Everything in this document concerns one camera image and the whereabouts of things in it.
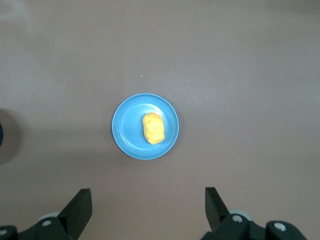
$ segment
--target plate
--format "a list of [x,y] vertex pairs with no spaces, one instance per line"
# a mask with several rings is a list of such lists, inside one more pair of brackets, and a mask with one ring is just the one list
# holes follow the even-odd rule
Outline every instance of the plate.
[[[163,119],[164,140],[150,144],[144,135],[143,117],[156,113]],[[176,111],[164,98],[141,93],[127,98],[114,113],[112,134],[116,144],[127,155],[141,160],[156,159],[168,152],[175,144],[179,133]]]

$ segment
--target yellow food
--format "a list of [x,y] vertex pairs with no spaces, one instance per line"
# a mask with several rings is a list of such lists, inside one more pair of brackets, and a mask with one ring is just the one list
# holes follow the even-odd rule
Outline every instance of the yellow food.
[[164,121],[158,114],[147,113],[144,115],[142,123],[144,137],[150,144],[158,144],[165,139]]

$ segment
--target scrambled egg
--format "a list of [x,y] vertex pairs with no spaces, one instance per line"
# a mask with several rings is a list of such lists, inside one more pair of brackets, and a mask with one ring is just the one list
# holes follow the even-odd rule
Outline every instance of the scrambled egg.
[[143,120],[144,137],[150,144],[158,144],[165,139],[165,126],[163,119],[156,113],[147,113]]

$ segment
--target blue plate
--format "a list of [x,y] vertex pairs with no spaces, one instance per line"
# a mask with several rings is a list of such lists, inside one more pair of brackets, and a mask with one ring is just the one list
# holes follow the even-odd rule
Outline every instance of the blue plate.
[[[148,113],[162,117],[165,138],[152,145],[144,135],[142,119]],[[150,93],[141,93],[129,97],[114,113],[112,133],[116,144],[129,156],[141,159],[156,159],[168,152],[175,144],[179,132],[178,116],[174,108],[165,99]]]

